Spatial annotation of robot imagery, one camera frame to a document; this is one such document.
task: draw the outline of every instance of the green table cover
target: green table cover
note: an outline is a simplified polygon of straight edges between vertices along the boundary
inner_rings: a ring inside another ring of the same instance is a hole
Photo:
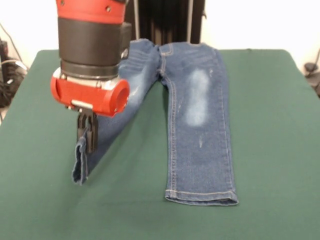
[[[58,51],[40,51],[0,126],[1,240],[316,240],[319,99],[283,50],[222,50],[237,206],[165,200],[168,93],[160,83],[84,186],[77,113],[55,102]]]

